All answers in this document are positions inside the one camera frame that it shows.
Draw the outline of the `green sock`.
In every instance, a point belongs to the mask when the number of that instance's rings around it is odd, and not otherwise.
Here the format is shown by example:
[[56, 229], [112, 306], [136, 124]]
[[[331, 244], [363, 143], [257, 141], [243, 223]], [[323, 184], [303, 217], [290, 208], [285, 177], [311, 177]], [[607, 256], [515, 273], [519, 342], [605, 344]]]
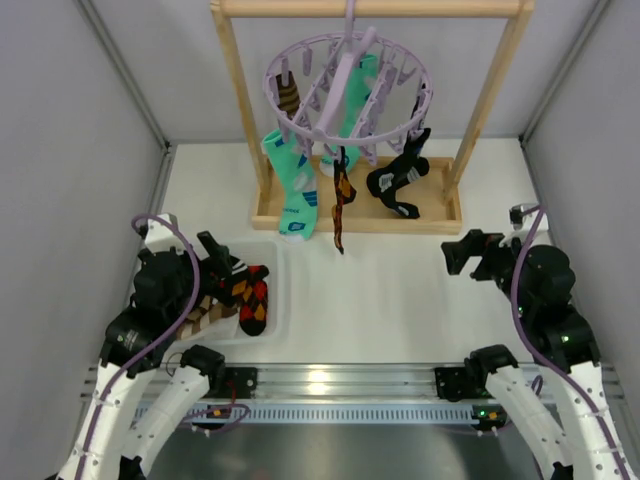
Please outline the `green sock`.
[[311, 157], [276, 129], [266, 135], [262, 145], [284, 191], [278, 231], [290, 244], [308, 240], [318, 219], [318, 191]]
[[[365, 54], [359, 64], [354, 67], [348, 79], [344, 94], [344, 115], [338, 135], [347, 138], [350, 136], [356, 121], [364, 108], [378, 75], [378, 57], [374, 54]], [[358, 146], [345, 147], [345, 166], [349, 173], [360, 158]], [[334, 161], [331, 155], [324, 155], [319, 168], [322, 174], [333, 177]]]

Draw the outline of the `black sock with grey patch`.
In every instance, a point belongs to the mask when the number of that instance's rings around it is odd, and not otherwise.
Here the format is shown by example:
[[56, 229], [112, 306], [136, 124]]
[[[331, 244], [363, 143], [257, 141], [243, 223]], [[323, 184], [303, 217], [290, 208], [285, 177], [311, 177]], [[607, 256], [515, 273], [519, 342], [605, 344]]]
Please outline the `black sock with grey patch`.
[[366, 185], [370, 194], [378, 198], [390, 210], [407, 219], [418, 219], [419, 208], [411, 203], [398, 201], [397, 192], [426, 176], [430, 171], [429, 160], [421, 151], [431, 135], [430, 128], [410, 133], [403, 151], [387, 166], [368, 174]]

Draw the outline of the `orange argyle dark sock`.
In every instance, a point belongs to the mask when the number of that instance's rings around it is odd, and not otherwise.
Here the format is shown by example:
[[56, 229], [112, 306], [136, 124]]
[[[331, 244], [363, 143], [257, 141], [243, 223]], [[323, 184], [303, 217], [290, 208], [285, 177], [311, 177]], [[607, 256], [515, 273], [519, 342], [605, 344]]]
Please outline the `orange argyle dark sock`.
[[346, 160], [346, 149], [344, 146], [341, 146], [339, 152], [334, 157], [333, 183], [336, 201], [331, 210], [334, 227], [334, 245], [341, 255], [344, 254], [342, 242], [344, 205], [353, 203], [357, 195], [357, 190], [352, 186], [348, 178]]

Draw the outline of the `brown striped sock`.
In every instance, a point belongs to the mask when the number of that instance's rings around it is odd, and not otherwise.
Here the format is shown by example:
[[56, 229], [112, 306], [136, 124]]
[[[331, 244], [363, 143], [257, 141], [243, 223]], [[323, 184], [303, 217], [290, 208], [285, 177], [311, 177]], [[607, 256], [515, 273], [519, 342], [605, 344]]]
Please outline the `brown striped sock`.
[[283, 83], [281, 74], [277, 74], [275, 79], [278, 94], [277, 106], [289, 119], [292, 119], [300, 106], [300, 96], [294, 75], [289, 72], [286, 83]]

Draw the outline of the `purple round clip hanger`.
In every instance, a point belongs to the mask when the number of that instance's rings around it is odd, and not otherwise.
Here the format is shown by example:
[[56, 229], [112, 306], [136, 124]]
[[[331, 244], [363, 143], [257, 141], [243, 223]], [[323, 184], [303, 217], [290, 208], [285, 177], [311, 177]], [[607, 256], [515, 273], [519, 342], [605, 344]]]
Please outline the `purple round clip hanger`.
[[[373, 27], [356, 31], [354, 1], [346, 3], [345, 28], [342, 32], [325, 33], [297, 42], [279, 53], [271, 61], [262, 80], [266, 100], [276, 114], [278, 127], [285, 140], [294, 135], [297, 143], [309, 154], [316, 143], [321, 143], [327, 155], [335, 157], [340, 146], [358, 146], [360, 155], [370, 165], [378, 163], [377, 146], [388, 144], [394, 152], [401, 153], [404, 142], [411, 132], [411, 115], [405, 123], [380, 133], [378, 123], [385, 111], [391, 92], [410, 80], [417, 81], [417, 89], [426, 83], [427, 95], [422, 105], [424, 118], [433, 97], [431, 77], [422, 62], [404, 46], [380, 36]], [[300, 95], [300, 106], [292, 119], [278, 106], [276, 75], [288, 80], [289, 60], [295, 53], [302, 55], [302, 70], [305, 76], [311, 73], [313, 47], [328, 46], [326, 63], [308, 90]], [[338, 135], [344, 115], [345, 88], [354, 67], [365, 54], [378, 57], [378, 75], [371, 94], [362, 109], [349, 137]]]

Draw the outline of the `green sock back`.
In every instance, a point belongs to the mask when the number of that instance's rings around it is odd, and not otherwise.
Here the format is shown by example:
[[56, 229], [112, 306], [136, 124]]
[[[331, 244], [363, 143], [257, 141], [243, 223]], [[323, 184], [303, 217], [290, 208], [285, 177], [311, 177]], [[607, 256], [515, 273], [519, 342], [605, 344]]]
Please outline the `green sock back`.
[[[378, 75], [378, 57], [374, 54], [365, 54], [359, 64], [354, 67], [348, 79], [344, 94], [344, 115], [338, 135], [347, 138], [350, 136], [356, 121], [364, 108]], [[345, 166], [349, 173], [360, 158], [358, 146], [345, 147]], [[319, 168], [322, 174], [333, 177], [334, 161], [331, 155], [324, 155]]]

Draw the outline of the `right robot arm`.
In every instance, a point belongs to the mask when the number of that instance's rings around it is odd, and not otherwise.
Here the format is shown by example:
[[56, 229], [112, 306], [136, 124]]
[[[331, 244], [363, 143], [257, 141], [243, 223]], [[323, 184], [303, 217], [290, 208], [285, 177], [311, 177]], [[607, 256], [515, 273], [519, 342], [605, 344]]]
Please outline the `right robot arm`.
[[610, 412], [594, 334], [572, 303], [569, 257], [552, 245], [478, 229], [441, 250], [450, 275], [479, 258], [471, 278], [493, 282], [506, 296], [518, 336], [538, 366], [537, 378], [527, 382], [504, 345], [477, 349], [464, 361], [475, 385], [506, 411], [540, 477], [636, 478]]

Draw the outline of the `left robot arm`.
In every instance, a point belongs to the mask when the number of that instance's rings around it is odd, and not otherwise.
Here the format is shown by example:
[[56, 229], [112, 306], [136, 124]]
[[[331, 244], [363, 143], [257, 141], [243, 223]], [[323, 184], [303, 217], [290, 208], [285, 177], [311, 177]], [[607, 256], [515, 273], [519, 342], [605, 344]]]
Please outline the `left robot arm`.
[[109, 324], [96, 385], [83, 425], [57, 479], [145, 479], [164, 444], [191, 407], [225, 380], [224, 356], [201, 345], [183, 352], [163, 392], [140, 420], [134, 418], [165, 352], [176, 339], [175, 321], [212, 294], [239, 263], [227, 247], [203, 231], [207, 255], [179, 251], [172, 234], [161, 247], [149, 227], [129, 305]]

